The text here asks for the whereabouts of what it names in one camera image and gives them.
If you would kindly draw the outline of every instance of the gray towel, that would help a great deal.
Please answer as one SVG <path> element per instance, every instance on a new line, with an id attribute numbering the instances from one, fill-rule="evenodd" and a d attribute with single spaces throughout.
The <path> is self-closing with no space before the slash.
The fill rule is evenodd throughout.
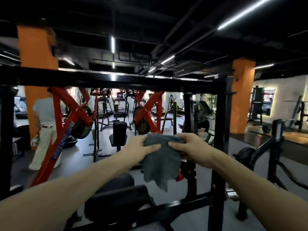
<path id="1" fill-rule="evenodd" d="M 161 148 L 147 155 L 142 161 L 144 181 L 154 180 L 156 185 L 166 192 L 168 191 L 168 180 L 177 178 L 181 166 L 181 156 L 178 151 L 168 146 L 170 141 L 180 143 L 180 138 L 149 133 L 144 140 L 144 146 L 160 143 Z"/>

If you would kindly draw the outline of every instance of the backrest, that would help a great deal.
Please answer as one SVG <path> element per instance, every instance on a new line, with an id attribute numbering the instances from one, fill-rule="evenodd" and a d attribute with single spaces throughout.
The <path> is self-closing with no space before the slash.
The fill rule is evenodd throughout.
<path id="1" fill-rule="evenodd" d="M 113 123 L 113 145 L 124 146 L 126 140 L 126 122 L 114 122 Z"/>

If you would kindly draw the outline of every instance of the black ceiling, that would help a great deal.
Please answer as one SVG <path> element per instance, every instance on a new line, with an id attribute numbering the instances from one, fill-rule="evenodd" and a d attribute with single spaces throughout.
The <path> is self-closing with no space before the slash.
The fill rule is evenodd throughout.
<path id="1" fill-rule="evenodd" d="M 102 50 L 110 50 L 114 35 L 117 52 L 142 55 L 145 65 L 176 54 L 167 70 L 181 77 L 202 78 L 204 74 L 191 74 L 196 70 L 228 72 L 239 57 L 257 65 L 279 62 L 258 70 L 261 79 L 308 73 L 304 0 L 271 0 L 226 29 L 215 30 L 257 1 L 25 0 L 18 7 L 7 3 L 0 13 L 0 35 L 17 37 L 16 24 L 21 23 L 49 26 L 74 46 Z M 141 66 L 141 74 L 147 73 L 145 68 Z"/>

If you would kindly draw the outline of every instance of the hand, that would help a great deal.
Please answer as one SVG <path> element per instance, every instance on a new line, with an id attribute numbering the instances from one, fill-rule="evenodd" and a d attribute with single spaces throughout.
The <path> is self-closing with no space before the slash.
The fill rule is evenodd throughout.
<path id="1" fill-rule="evenodd" d="M 161 148 L 161 144 L 144 147 L 143 142 L 145 138 L 146 136 L 134 136 L 130 138 L 129 142 L 121 151 L 119 151 L 118 155 L 123 157 L 123 160 L 128 167 L 133 167 L 140 163 L 146 155 Z"/>
<path id="2" fill-rule="evenodd" d="M 208 145 L 194 133 L 181 133 L 177 136 L 179 136 L 184 143 L 169 142 L 169 147 L 186 153 L 188 159 L 198 165 L 206 168 L 213 168 L 213 154 L 216 154 L 217 149 Z"/>

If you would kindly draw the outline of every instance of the wooden platform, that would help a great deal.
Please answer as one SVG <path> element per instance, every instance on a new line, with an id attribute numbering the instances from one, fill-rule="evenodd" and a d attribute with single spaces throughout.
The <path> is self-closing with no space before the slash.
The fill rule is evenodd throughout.
<path id="1" fill-rule="evenodd" d="M 271 136 L 271 133 L 264 133 L 262 131 L 262 127 L 260 126 L 247 126 L 246 131 L 251 131 L 260 135 L 266 135 L 266 136 Z M 302 133 L 302 132 L 285 132 L 285 140 L 293 142 L 293 143 L 298 143 L 298 144 L 303 144 L 308 146 L 308 134 L 307 133 Z"/>

